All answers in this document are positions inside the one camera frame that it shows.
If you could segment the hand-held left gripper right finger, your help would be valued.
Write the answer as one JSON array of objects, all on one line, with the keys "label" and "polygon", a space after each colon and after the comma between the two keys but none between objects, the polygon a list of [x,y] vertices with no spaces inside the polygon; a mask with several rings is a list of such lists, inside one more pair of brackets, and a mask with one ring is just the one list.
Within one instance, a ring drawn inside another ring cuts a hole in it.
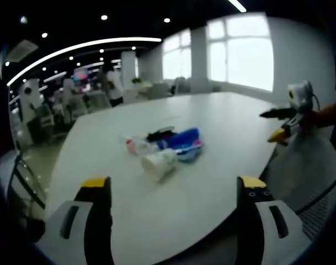
[{"label": "hand-held left gripper right finger", "polygon": [[311,244],[302,220],[258,178],[237,178],[236,264],[293,264]]}]

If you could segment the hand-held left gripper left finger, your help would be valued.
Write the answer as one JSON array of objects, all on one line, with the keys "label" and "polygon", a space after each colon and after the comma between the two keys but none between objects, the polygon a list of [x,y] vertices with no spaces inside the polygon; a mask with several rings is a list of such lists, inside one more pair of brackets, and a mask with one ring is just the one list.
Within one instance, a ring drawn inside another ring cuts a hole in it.
[{"label": "hand-held left gripper left finger", "polygon": [[110,177],[85,181],[45,223],[37,247],[51,264],[113,264]]}]

